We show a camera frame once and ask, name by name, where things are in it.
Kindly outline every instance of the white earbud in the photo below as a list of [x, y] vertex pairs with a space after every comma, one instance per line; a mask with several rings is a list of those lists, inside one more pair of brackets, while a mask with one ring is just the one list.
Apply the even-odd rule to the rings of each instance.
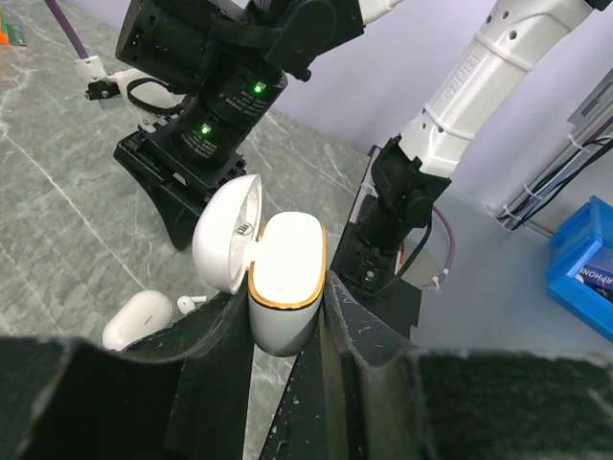
[[162, 292], [139, 292], [108, 322], [102, 333], [102, 345], [106, 350], [121, 351], [131, 343], [166, 328], [173, 310], [171, 299]]
[[195, 310], [196, 304], [204, 304], [207, 301], [206, 295], [201, 295], [197, 297], [190, 297], [189, 295], [184, 295], [183, 297], [179, 297], [179, 300], [176, 301], [176, 306], [179, 308], [183, 314], [190, 314]]

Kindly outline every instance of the white arm segment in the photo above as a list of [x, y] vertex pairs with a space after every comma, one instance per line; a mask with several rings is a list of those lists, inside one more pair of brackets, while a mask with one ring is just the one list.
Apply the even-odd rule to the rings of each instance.
[[499, 0], [399, 145], [449, 177], [477, 131], [534, 65], [592, 12], [584, 0]]
[[402, 0], [359, 0], [364, 25], [376, 21], [390, 12]]
[[[154, 132], [154, 125], [165, 125], [167, 123], [166, 118], [149, 113], [146, 110], [137, 107], [130, 101], [130, 99], [127, 98], [127, 86], [132, 81], [145, 78], [150, 78], [150, 75], [137, 69], [128, 69], [115, 74], [110, 74], [108, 77], [106, 77], [106, 80], [117, 83], [117, 86], [122, 93], [122, 98], [124, 98], [125, 106], [129, 109], [132, 115], [136, 117], [139, 127], [145, 131]], [[135, 88], [134, 94], [142, 101], [146, 101], [148, 104], [164, 108], [173, 107], [179, 104], [185, 97], [185, 95], [177, 96], [176, 94], [171, 94], [165, 87], [155, 83], [146, 83]]]

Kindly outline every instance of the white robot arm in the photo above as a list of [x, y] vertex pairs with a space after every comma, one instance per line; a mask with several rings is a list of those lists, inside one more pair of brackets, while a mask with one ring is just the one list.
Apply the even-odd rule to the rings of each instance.
[[[362, 0], [368, 17], [392, 0]], [[563, 37], [608, 1], [499, 0], [434, 98], [371, 167], [376, 203], [360, 210], [359, 238], [369, 249], [397, 250], [431, 219], [434, 201], [466, 147], [515, 86]]]
[[593, 11], [584, 0], [499, 0], [400, 148], [420, 171], [449, 177], [489, 116]]

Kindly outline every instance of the cable tie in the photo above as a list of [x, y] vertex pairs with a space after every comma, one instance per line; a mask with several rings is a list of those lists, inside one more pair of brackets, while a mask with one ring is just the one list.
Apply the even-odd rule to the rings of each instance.
[[577, 148], [577, 150], [581, 150], [585, 153], [591, 153], [589, 149], [585, 148], [579, 142], [577, 142], [575, 140], [575, 136], [573, 136], [572, 134], [569, 134], [568, 138], [571, 140], [571, 144], [573, 145], [573, 147]]
[[506, 204], [503, 205], [502, 209], [503, 209], [503, 211], [505, 213], [507, 213], [507, 216], [509, 216], [511, 219], [513, 219], [513, 220], [521, 220], [521, 218], [519, 218], [518, 216], [512, 214], [511, 211], [509, 211], [509, 206], [507, 206]]
[[526, 184], [524, 184], [524, 191], [525, 191], [525, 192], [526, 192], [528, 195], [530, 195], [532, 198], [536, 198], [536, 199], [537, 199], [537, 200], [539, 200], [539, 201], [542, 201], [543, 199], [545, 199], [545, 197], [544, 197], [544, 196], [541, 196], [541, 195], [537, 195], [537, 194], [535, 194], [535, 193], [534, 193], [532, 190], [530, 190], [530, 189], [528, 188], [528, 186], [527, 186]]
[[373, 186], [372, 184], [369, 184], [368, 182], [362, 182], [362, 183], [360, 184], [360, 189], [361, 189], [361, 188], [365, 188], [365, 189], [367, 189], [369, 192], [373, 192], [373, 193], [375, 193], [375, 194], [376, 194], [376, 188], [375, 188], [375, 186]]

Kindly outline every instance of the earbud charging case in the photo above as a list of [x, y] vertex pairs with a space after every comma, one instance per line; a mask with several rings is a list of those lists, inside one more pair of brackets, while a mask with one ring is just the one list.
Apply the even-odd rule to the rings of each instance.
[[202, 279], [236, 293], [249, 270], [249, 319], [270, 355], [298, 355], [317, 326], [326, 274], [326, 233], [317, 218], [280, 213], [261, 231], [261, 178], [231, 180], [213, 196], [193, 234]]

